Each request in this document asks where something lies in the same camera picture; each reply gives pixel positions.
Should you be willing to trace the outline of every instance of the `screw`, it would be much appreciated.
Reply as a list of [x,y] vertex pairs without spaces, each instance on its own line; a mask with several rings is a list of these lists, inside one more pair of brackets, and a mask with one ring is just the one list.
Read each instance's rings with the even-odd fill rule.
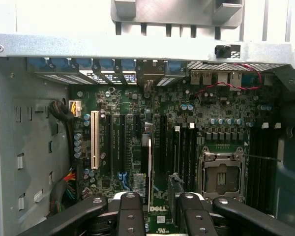
[[225,199],[225,198],[220,198],[218,201],[219,201],[221,204],[228,204],[228,200]]
[[100,198],[95,198],[93,199],[93,203],[101,203],[102,200]]
[[0,44],[0,53],[2,53],[4,50],[4,47]]
[[133,234],[133,233],[134,233],[134,229],[133,229],[133,228],[128,228],[128,229],[127,229],[127,232],[128,232],[129,234]]
[[185,196],[186,196],[187,198],[193,198],[193,195],[192,195],[191,193],[186,193]]
[[134,194],[133,194],[133,193],[128,193],[128,194],[127,194],[127,197],[128,197],[128,198],[134,198]]
[[289,79],[289,84],[290,85],[294,85],[295,84],[295,80],[294,79]]

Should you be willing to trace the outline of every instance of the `screw hole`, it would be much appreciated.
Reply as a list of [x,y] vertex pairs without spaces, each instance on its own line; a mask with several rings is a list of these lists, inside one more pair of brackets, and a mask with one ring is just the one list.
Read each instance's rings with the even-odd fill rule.
[[133,229],[133,228],[128,228],[128,229],[127,229],[127,232],[128,232],[129,234],[133,234],[133,233],[134,233],[134,229]]
[[207,233],[207,229],[205,229],[205,228],[200,228],[199,231],[202,234],[206,234]]

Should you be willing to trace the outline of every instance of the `white connector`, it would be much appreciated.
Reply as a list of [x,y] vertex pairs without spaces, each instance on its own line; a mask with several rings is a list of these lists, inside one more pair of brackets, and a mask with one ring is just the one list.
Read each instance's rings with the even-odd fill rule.
[[264,122],[261,126],[261,129],[269,129],[269,123],[268,122]]
[[82,115],[82,102],[79,100],[69,101],[69,111],[71,111],[74,117],[81,117]]
[[275,123],[274,128],[275,129],[281,129],[282,128],[282,124],[281,123]]

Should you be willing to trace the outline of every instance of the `motherboard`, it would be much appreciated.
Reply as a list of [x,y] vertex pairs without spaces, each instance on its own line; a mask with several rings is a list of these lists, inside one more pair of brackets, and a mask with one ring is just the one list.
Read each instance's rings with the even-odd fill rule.
[[[172,180],[207,201],[229,196],[245,202],[251,130],[280,128],[281,84],[263,75],[257,90],[208,87],[214,73],[190,75],[149,92],[136,84],[71,87],[70,109],[79,108],[74,156],[82,163],[82,199],[139,193],[149,233],[178,233],[169,202]],[[240,76],[243,85],[255,79],[253,73]]]

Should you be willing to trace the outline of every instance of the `ventilation grille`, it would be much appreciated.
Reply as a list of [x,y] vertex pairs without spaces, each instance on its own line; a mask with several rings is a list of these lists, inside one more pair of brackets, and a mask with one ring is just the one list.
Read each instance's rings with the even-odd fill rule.
[[[258,71],[271,70],[282,66],[281,64],[247,64]],[[201,61],[191,61],[187,65],[188,69],[196,70],[227,70],[227,71],[249,71],[248,68],[242,67],[240,65],[235,65],[231,63],[221,63],[221,64],[203,64]]]

